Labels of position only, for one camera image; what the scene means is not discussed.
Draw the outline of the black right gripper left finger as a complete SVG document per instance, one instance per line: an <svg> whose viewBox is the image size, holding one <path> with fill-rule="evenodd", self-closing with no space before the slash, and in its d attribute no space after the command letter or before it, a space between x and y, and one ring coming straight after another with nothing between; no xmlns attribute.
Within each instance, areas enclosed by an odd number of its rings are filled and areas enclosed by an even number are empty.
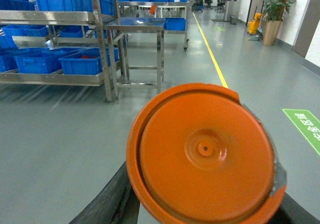
<svg viewBox="0 0 320 224"><path fill-rule="evenodd" d="M72 224L136 224L140 211L124 162L101 192L71 221Z"/></svg>

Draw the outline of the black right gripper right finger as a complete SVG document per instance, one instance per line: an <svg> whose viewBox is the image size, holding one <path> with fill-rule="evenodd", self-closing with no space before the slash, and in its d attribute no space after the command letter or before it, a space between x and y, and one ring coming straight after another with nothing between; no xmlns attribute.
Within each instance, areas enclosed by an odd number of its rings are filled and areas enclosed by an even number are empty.
<svg viewBox="0 0 320 224"><path fill-rule="evenodd" d="M319 224L320 221L306 211L287 193L277 212L272 217L273 224Z"/></svg>

